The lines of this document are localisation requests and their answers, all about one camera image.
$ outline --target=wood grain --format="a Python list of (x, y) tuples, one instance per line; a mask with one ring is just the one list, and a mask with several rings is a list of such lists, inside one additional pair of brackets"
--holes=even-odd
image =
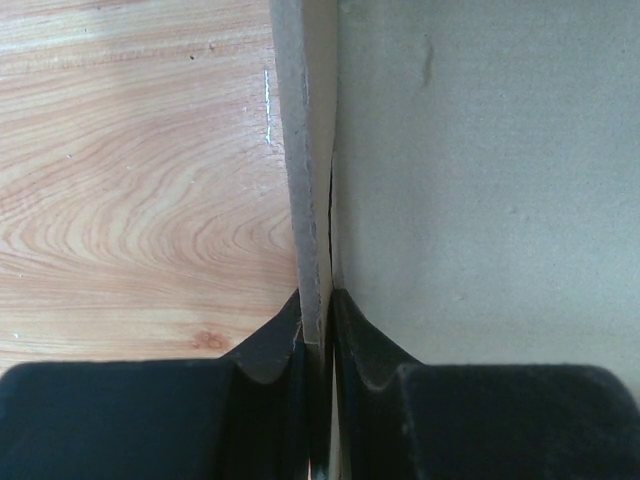
[(0, 371), (218, 356), (296, 286), (266, 0), (0, 5)]

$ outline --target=black object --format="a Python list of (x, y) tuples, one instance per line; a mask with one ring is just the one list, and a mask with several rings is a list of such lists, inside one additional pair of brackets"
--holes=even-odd
[(305, 479), (297, 293), (213, 360), (34, 363), (0, 382), (0, 479)]
[(426, 366), (332, 299), (345, 478), (640, 479), (640, 415), (584, 366)]

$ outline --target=white scratch mark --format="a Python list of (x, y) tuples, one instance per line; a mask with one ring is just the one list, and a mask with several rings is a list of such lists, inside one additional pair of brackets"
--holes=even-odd
[(269, 92), (269, 70), (264, 69), (264, 101), (267, 106), (267, 133), (265, 140), (271, 145), (271, 93)]

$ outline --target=gray surface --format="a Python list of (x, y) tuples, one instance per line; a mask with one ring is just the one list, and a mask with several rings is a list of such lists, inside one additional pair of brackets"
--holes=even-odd
[(425, 362), (640, 392), (640, 2), (342, 0), (344, 285)]

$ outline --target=light wood floor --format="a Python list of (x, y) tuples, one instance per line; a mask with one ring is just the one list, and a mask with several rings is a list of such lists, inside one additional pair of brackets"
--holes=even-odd
[(219, 356), (296, 285), (267, 0), (0, 4), (0, 372)]

